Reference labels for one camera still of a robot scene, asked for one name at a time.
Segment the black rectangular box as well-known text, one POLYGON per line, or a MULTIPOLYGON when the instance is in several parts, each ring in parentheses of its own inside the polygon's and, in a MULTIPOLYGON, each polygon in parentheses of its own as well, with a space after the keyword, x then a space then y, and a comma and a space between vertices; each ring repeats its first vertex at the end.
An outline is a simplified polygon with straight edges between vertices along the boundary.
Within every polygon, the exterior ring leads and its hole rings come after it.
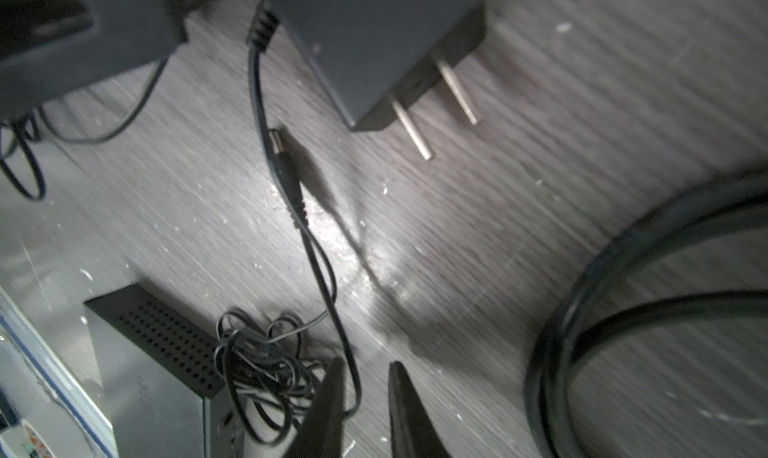
POLYGON ((137 284, 84 311, 119 456, 243 456, 210 333, 137 284))

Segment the black power adapter with cable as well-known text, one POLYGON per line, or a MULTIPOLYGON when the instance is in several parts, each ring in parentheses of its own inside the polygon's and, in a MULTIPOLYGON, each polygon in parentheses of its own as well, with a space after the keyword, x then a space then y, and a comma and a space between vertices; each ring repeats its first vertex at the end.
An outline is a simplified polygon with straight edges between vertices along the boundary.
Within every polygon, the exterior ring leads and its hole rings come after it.
POLYGON ((148 102, 169 58, 187 42, 184 22, 210 0, 1 0, 1 172, 24 198, 47 186, 30 145, 46 127, 60 142, 102 144, 122 134, 148 102), (133 106, 110 130, 63 135, 44 106, 69 92, 149 64, 133 106))

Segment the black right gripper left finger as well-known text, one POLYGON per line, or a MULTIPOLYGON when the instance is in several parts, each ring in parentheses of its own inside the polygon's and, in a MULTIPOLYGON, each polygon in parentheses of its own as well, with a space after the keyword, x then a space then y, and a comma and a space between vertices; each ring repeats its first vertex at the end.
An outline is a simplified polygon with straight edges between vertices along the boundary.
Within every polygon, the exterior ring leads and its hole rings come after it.
POLYGON ((334 358, 284 458, 339 458, 345 417, 345 362, 334 358))

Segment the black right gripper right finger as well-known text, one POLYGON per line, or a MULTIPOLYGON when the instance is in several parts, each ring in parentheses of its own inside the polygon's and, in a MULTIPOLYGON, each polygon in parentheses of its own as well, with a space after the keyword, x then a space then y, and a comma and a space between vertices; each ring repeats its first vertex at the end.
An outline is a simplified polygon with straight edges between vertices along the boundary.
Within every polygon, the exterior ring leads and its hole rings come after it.
POLYGON ((399 361, 389 365, 388 404, 394 458, 450 456, 405 366, 399 361))

